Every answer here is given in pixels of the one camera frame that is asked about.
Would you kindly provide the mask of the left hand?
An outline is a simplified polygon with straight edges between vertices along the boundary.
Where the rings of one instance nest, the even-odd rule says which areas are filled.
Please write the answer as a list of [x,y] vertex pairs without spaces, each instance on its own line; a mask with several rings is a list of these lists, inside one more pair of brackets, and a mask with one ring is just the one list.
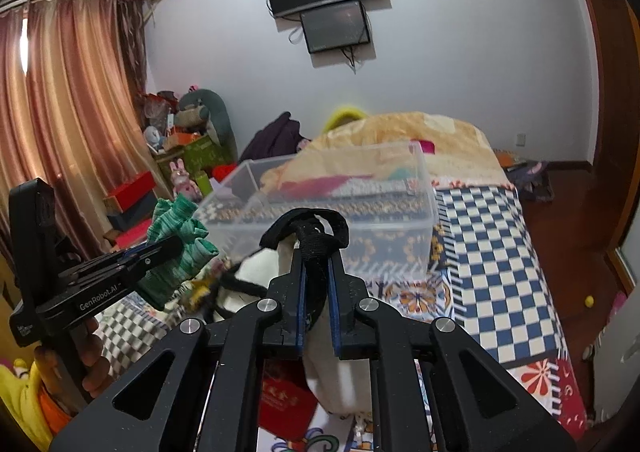
[[[98,321],[94,318],[88,319],[85,326],[85,339],[76,345],[78,356],[87,372],[81,382],[81,391],[91,399],[96,399],[111,386],[113,377],[110,375],[110,362],[102,356],[102,340],[96,336]],[[60,406],[65,406],[68,411],[78,410],[79,406],[73,400],[73,391],[67,389],[64,384],[61,360],[55,351],[38,346],[34,351],[34,358],[44,388],[52,399]]]

